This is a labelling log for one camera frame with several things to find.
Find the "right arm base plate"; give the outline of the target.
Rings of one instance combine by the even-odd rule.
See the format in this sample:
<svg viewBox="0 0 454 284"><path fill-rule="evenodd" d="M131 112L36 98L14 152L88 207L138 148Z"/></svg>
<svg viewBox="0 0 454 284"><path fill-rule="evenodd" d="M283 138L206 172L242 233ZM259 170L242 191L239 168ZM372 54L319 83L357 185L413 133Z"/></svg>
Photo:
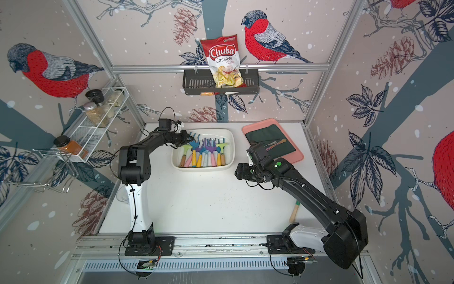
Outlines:
<svg viewBox="0 0 454 284"><path fill-rule="evenodd" d="M281 234L267 235L267 242L262 244L268 248L269 254L313 254L316 251L308 247L298 247L290 238L292 229L299 223L289 225Z"/></svg>

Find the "teal rake yellow handle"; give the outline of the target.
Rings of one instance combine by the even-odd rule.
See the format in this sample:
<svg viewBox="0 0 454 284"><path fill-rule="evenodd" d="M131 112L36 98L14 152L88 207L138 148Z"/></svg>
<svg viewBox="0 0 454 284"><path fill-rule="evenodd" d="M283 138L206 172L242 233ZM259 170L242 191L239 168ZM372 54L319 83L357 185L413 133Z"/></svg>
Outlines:
<svg viewBox="0 0 454 284"><path fill-rule="evenodd" d="M190 135L193 137L193 140L189 143L192 151L192 157L191 157L191 167L195 168L197 165L197 149L200 146L199 139L196 137L196 134L190 133Z"/></svg>

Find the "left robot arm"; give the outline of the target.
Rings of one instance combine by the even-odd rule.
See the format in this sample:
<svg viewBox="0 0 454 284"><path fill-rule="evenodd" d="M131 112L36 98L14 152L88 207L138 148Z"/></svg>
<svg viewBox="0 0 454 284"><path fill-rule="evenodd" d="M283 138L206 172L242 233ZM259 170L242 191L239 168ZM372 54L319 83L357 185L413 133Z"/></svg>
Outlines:
<svg viewBox="0 0 454 284"><path fill-rule="evenodd" d="M119 151L118 179L129 190L131 228L134 234L146 233L152 227L148 206L147 182L151 176L150 154L161 146L176 148L194 141L187 131L158 130L144 140L123 146Z"/></svg>

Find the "light blue rake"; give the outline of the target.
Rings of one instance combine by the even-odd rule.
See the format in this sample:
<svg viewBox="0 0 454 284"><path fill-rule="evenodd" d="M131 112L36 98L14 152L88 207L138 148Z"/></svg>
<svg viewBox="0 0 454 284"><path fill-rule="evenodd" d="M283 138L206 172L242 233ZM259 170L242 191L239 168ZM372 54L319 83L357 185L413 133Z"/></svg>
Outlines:
<svg viewBox="0 0 454 284"><path fill-rule="evenodd" d="M203 154L203 161L202 161L202 166L208 167L208 161L210 160L210 153L209 152L204 152Z"/></svg>

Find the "green rake wooden handle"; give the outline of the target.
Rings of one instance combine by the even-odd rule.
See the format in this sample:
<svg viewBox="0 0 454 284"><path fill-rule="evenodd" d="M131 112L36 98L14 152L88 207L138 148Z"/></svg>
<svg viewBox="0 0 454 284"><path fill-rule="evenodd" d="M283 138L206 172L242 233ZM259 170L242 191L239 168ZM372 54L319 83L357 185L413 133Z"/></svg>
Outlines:
<svg viewBox="0 0 454 284"><path fill-rule="evenodd" d="M182 155L182 158L181 158L180 163L179 163L179 167L180 168L184 168L184 166L186 164L186 160L187 160L186 154L191 149L192 149L192 147L190 146L190 144L185 144L183 146L183 155Z"/></svg>

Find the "purple rake pink handle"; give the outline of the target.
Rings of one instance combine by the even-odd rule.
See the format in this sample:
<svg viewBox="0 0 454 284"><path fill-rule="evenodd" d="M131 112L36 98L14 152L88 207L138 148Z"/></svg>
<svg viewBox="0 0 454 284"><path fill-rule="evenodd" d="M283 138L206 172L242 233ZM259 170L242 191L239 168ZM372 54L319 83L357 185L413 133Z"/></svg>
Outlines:
<svg viewBox="0 0 454 284"><path fill-rule="evenodd" d="M186 159L186 162L184 164L185 168L192 167L192 160L193 160L193 155L189 155L188 158Z"/></svg>
<svg viewBox="0 0 454 284"><path fill-rule="evenodd" d="M217 166L218 154L217 154L216 140L212 139L212 138L209 138L207 140L206 149L209 152L209 154L208 154L208 166L209 167Z"/></svg>

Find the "blue claw rake yellow handle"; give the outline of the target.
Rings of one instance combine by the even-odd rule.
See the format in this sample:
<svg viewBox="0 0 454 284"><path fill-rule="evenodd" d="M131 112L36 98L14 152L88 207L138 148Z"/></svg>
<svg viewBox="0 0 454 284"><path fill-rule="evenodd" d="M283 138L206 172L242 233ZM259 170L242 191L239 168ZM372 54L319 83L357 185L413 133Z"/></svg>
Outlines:
<svg viewBox="0 0 454 284"><path fill-rule="evenodd" d="M221 148L219 146L216 147L216 165L217 166L221 166L222 165L222 161L221 161Z"/></svg>

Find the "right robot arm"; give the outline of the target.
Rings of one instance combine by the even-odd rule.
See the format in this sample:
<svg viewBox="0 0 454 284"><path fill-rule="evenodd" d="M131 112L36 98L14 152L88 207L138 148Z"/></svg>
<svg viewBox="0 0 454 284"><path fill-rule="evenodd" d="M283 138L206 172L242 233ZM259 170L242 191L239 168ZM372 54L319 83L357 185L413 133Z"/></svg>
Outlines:
<svg viewBox="0 0 454 284"><path fill-rule="evenodd" d="M322 194L285 159L272 161L265 168L239 163L235 176L248 182L271 182L296 198L327 231L321 239L323 249L337 266L348 269L368 244L365 215L357 209L349 211Z"/></svg>

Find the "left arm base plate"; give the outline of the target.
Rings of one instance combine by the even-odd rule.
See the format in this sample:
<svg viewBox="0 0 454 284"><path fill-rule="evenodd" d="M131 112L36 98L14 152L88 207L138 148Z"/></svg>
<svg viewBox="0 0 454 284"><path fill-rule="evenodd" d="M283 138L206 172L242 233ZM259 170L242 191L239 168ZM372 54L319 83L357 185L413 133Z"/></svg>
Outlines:
<svg viewBox="0 0 454 284"><path fill-rule="evenodd" d="M152 224L148 230L128 234L125 256L171 256L175 240L173 236L156 237Z"/></svg>

